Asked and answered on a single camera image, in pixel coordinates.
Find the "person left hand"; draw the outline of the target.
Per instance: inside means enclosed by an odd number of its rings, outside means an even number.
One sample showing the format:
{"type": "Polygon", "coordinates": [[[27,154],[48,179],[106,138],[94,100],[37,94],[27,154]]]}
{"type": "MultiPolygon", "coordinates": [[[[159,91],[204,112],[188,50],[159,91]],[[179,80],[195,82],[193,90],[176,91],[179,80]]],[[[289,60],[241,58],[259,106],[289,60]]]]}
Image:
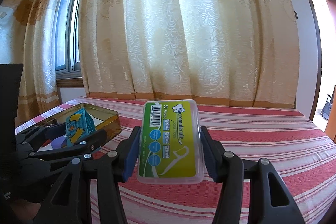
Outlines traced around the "person left hand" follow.
{"type": "Polygon", "coordinates": [[[41,203],[16,200],[10,204],[10,207],[21,223],[33,223],[34,218],[41,208],[41,203]]]}

